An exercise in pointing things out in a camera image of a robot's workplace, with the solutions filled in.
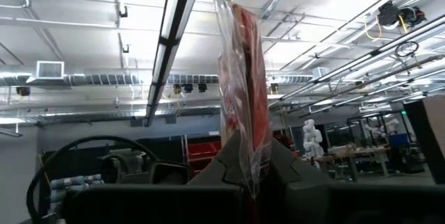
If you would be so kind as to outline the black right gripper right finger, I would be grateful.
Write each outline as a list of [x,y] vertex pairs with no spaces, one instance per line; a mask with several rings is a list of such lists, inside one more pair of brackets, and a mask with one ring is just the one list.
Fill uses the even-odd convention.
[[270,144],[261,224],[445,224],[445,186],[336,182]]

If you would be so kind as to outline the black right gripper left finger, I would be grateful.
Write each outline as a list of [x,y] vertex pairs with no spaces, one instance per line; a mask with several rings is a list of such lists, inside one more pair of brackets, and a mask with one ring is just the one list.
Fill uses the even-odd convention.
[[235,143],[222,146],[184,185],[152,184],[152,166],[164,160],[136,141],[131,144],[152,160],[147,172],[70,192],[61,206],[67,224],[247,224],[247,187],[237,182]]

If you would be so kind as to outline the red popcorn bag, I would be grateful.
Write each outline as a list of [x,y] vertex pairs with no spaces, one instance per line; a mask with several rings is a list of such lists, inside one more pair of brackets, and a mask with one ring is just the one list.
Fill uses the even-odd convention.
[[222,36],[218,58],[221,94],[221,141],[235,143],[233,151],[240,178],[252,198],[268,172],[271,123],[268,90],[257,16],[228,0],[216,0],[216,17]]

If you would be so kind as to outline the wooden workbench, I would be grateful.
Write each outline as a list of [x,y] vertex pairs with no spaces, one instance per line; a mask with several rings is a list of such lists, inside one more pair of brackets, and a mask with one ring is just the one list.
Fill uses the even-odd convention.
[[330,161],[346,161],[346,165],[350,170],[351,180],[353,182],[358,182],[359,172],[357,170],[355,159],[359,155],[373,155],[375,159],[377,159],[378,163],[382,167],[383,177],[389,176],[389,171],[386,165],[386,152],[389,151],[390,148],[385,145],[375,146],[375,147],[356,147],[352,146],[348,147],[347,145],[336,147],[331,152],[328,152],[327,155],[320,158],[320,161],[330,162]]

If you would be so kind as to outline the metal rack with red bins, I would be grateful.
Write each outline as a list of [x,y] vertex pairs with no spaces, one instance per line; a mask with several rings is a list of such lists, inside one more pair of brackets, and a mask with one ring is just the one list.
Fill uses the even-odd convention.
[[287,149],[292,151],[293,155],[296,157],[298,152],[295,150],[293,141],[285,134],[273,134],[273,137],[277,139],[281,144],[283,144]]
[[194,177],[202,172],[219,153],[222,145],[219,136],[187,136],[182,137],[184,144],[184,161]]

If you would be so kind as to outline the white humanoid robot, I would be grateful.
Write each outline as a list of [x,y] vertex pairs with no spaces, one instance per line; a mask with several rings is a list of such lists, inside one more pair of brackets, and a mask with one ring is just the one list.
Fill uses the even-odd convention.
[[321,146],[323,137],[321,132],[315,128],[315,121],[312,119],[306,120],[302,129],[304,133],[303,147],[305,155],[310,159],[322,157],[324,155],[324,150]]

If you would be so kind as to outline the brown partition panel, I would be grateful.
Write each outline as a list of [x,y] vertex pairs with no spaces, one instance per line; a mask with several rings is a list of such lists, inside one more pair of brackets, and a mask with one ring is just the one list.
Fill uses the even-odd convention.
[[445,185],[445,95],[404,105],[436,184]]

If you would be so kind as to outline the white ceiling vent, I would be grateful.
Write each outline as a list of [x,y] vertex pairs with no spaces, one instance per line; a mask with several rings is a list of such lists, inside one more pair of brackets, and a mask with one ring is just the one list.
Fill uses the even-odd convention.
[[35,71],[36,79],[58,80],[64,78],[64,61],[38,61]]

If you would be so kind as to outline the long ceiling light fixture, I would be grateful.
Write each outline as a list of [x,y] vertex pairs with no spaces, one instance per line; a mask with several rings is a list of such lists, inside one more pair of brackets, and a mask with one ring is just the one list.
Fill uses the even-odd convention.
[[152,124],[195,0],[165,0],[144,125]]

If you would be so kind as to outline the silver air duct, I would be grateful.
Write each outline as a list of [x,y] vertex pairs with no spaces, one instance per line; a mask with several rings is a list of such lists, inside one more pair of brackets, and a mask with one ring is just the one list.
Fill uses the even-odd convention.
[[[2,73],[0,86],[125,86],[145,85],[150,81],[133,74],[66,74],[62,79],[37,79],[29,81],[28,73]],[[218,83],[217,75],[170,74],[166,84]]]

